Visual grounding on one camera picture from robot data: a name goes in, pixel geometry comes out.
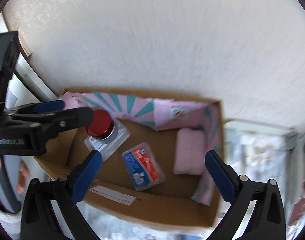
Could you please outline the person's left hand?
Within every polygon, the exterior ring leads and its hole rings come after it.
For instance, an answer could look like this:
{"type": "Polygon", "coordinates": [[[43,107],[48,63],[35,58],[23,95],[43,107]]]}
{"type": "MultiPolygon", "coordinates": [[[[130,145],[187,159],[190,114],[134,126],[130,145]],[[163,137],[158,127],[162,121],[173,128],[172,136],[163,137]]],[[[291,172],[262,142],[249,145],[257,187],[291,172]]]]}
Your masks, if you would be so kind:
{"type": "Polygon", "coordinates": [[[10,213],[21,206],[20,194],[25,190],[25,180],[30,171],[18,156],[4,155],[0,158],[0,203],[10,213]]]}

